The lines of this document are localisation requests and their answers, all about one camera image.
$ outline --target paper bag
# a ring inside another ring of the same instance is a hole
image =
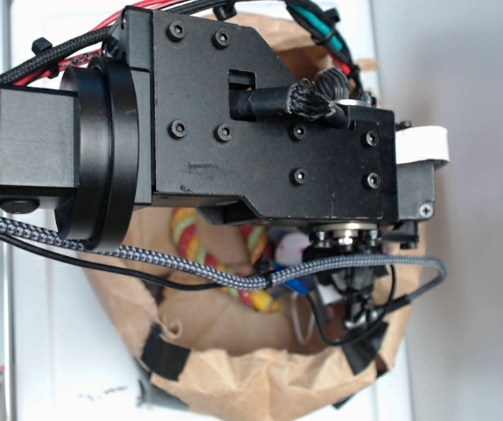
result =
[[[312,78],[330,64],[325,51],[295,23],[244,14],[235,22],[256,27],[298,78]],[[124,243],[176,254],[171,217],[169,209],[136,211]],[[219,260],[240,273],[252,272],[238,228],[210,226],[199,219],[197,232]],[[415,253],[423,254],[424,248]],[[92,259],[177,282],[204,282],[141,262]],[[420,274],[419,268],[398,268],[396,296],[415,290]],[[393,367],[410,312],[404,308],[386,317],[387,331],[378,352],[359,366],[343,347],[325,346],[317,332],[301,345],[294,335],[288,297],[281,310],[259,313],[220,290],[166,289],[157,303],[138,279],[96,271],[89,271],[89,279],[129,351],[151,372],[152,384],[190,410],[226,420],[291,420],[372,384]],[[376,282],[377,303],[385,302],[389,289],[389,279]],[[303,301],[299,313],[305,328],[310,308]],[[329,332],[341,329],[339,324],[340,318],[335,318]]]

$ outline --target red cable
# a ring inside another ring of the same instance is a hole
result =
[[[132,4],[132,6],[147,7],[147,8],[156,8],[158,6],[159,7],[167,7],[172,4],[180,3],[182,1],[184,1],[184,0],[143,0],[141,2]],[[118,18],[121,17],[121,13],[123,13],[123,10],[117,11],[113,15],[109,16],[104,21],[102,21],[98,26],[96,26],[94,29],[92,29],[91,32],[96,31],[98,29],[102,29],[106,26],[113,24]],[[88,61],[82,61],[82,60],[80,60],[80,58],[85,57],[87,54],[93,54],[93,53],[94,52],[79,54],[79,55],[76,55],[75,57],[70,57],[68,59],[59,61],[59,73],[62,72],[68,66],[81,66],[82,64],[86,64],[86,62],[88,62]],[[51,73],[52,73],[51,70],[46,70],[46,71],[40,70],[36,73],[25,76],[22,79],[14,82],[14,85],[26,86],[34,81],[37,81],[39,79],[44,79],[44,78],[50,76]]]
[[[341,68],[341,70],[343,70],[343,73],[345,73],[346,76],[351,74],[351,66],[340,61],[334,54],[332,54],[332,53],[329,53],[329,54],[331,55],[331,58],[333,59],[333,61],[339,66],[339,68]]]

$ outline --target cable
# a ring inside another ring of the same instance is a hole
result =
[[[0,75],[0,83],[14,83],[31,73],[67,58],[70,54],[75,53],[78,50],[82,50],[83,48],[98,42],[103,42],[107,38],[108,32],[109,28],[102,28],[97,31],[87,32],[79,37],[63,42],[58,46],[49,48],[19,66],[2,73]]]
[[[38,256],[45,257],[47,259],[53,259],[56,261],[60,261],[62,263],[67,263],[69,265],[77,266],[79,268],[93,269],[99,270],[103,272],[109,272],[112,274],[118,275],[126,275],[132,276],[135,278],[139,278],[143,281],[155,283],[162,287],[178,289],[181,291],[203,291],[206,289],[219,289],[222,286],[216,283],[205,283],[199,285],[186,285],[183,283],[172,282],[168,279],[162,278],[160,276],[150,275],[146,272],[140,272],[138,270],[127,269],[127,268],[119,268],[117,266],[105,265],[102,263],[96,263],[93,261],[76,259],[74,257],[66,256],[65,254],[51,252],[50,250],[46,250],[44,248],[40,248],[37,246],[33,246],[31,244],[25,243],[19,239],[15,239],[10,235],[0,234],[0,240],[8,243],[12,246],[21,248],[22,250],[26,250],[26,252],[37,254]]]
[[[95,253],[87,250],[80,241],[61,239],[57,232],[12,219],[0,217],[0,233],[68,250]],[[280,285],[297,277],[317,274],[327,270],[341,268],[366,268],[385,265],[415,265],[435,268],[438,271],[438,276],[429,283],[432,284],[433,287],[442,282],[446,277],[446,268],[443,263],[440,260],[431,257],[389,256],[385,254],[351,254],[312,260],[307,263],[302,263],[299,266],[272,272],[269,275],[255,274],[242,278],[236,275],[221,272],[191,260],[182,259],[165,253],[154,252],[152,250],[145,250],[134,246],[120,246],[113,252],[99,254],[126,260],[143,261],[156,266],[180,270],[191,275],[197,275],[213,282],[220,283],[225,287],[236,289],[266,289],[269,286]],[[426,292],[428,288],[429,287],[427,285],[423,285],[420,289],[418,289],[418,291],[421,290],[423,293]],[[421,293],[418,293],[418,291],[415,291],[414,294],[420,295]]]
[[[396,284],[397,284],[397,278],[396,278],[396,273],[395,273],[395,267],[390,266],[392,270],[392,287],[390,288],[390,295],[388,296],[388,299],[386,301],[386,304],[384,305],[380,315],[374,322],[370,323],[368,326],[364,328],[364,330],[357,334],[357,329],[348,331],[343,338],[337,341],[333,341],[330,338],[327,337],[325,334],[325,331],[323,330],[322,326],[322,317],[320,316],[320,311],[318,309],[318,306],[316,305],[314,298],[310,294],[305,295],[306,300],[308,301],[308,304],[310,305],[310,308],[312,309],[312,313],[314,314],[314,319],[315,319],[315,324],[318,328],[318,331],[320,333],[320,336],[322,337],[323,342],[325,342],[329,346],[350,346],[353,344],[356,344],[357,342],[368,338],[370,335],[372,335],[376,330],[380,327],[382,322],[384,321],[384,318],[386,315],[391,312],[390,307],[393,302],[393,296],[395,295],[395,290],[396,290]]]

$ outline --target black electrical tape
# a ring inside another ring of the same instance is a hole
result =
[[[162,328],[154,325],[140,359],[157,375],[177,382],[190,354],[190,349],[166,342]]]

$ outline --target black cable tie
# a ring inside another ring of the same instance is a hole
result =
[[[52,63],[47,66],[47,70],[49,70],[50,74],[47,78],[54,79],[58,75],[60,75],[60,66],[58,62]]]
[[[331,31],[329,31],[328,35],[324,38],[318,38],[315,35],[312,35],[312,40],[314,41],[314,44],[317,46],[327,46],[331,39],[336,35],[337,29],[336,26],[333,25],[331,26]]]
[[[328,9],[323,13],[330,22],[336,24],[337,22],[341,22],[341,18],[339,17],[339,12],[336,8]]]
[[[53,48],[53,44],[51,44],[51,42],[43,37],[37,38],[32,42],[32,52],[35,55],[40,55],[44,51],[47,51],[49,48]]]
[[[266,278],[267,285],[264,289],[271,289],[273,287],[273,271],[265,272],[262,274]]]
[[[215,13],[216,19],[224,22],[225,20],[234,18],[237,14],[235,7],[236,1],[237,0],[227,0],[225,5],[214,7],[213,12]]]

